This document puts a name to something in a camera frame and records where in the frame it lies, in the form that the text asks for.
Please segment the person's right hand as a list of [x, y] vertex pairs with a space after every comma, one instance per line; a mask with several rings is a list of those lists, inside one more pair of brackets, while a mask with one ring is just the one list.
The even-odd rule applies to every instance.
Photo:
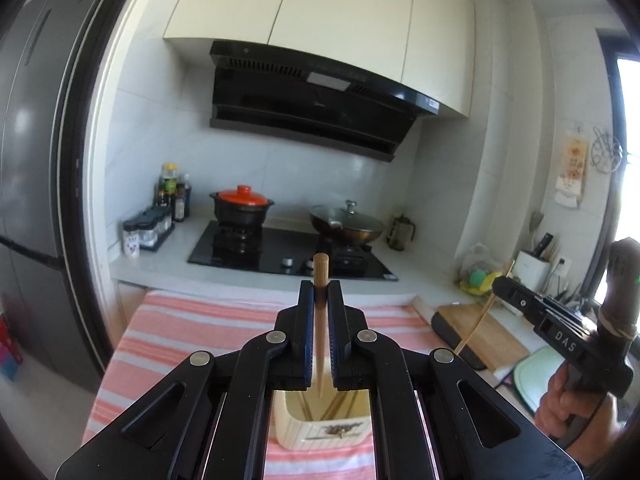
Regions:
[[617, 401], [612, 394], [601, 398], [597, 393], [570, 390], [567, 381], [568, 364], [563, 363], [549, 379], [535, 413], [535, 426], [547, 437], [559, 439], [565, 436], [572, 417], [587, 419], [589, 425], [566, 452], [580, 466], [590, 467], [611, 451], [623, 432], [617, 420]]

